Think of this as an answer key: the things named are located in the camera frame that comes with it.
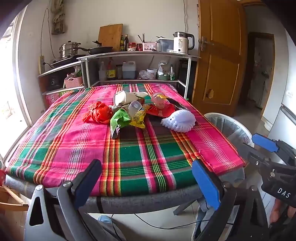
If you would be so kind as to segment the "right hand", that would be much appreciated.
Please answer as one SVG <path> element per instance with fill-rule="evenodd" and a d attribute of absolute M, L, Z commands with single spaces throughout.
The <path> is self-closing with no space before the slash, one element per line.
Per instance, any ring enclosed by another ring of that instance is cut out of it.
<path fill-rule="evenodd" d="M 284 203 L 279 199 L 275 199 L 274 205 L 269 217 L 269 223 L 277 222 L 277 220 L 280 218 L 282 214 L 283 209 L 284 209 Z M 287 211 L 288 217 L 292 218 L 294 214 L 295 214 L 295 208 L 289 206 Z"/>

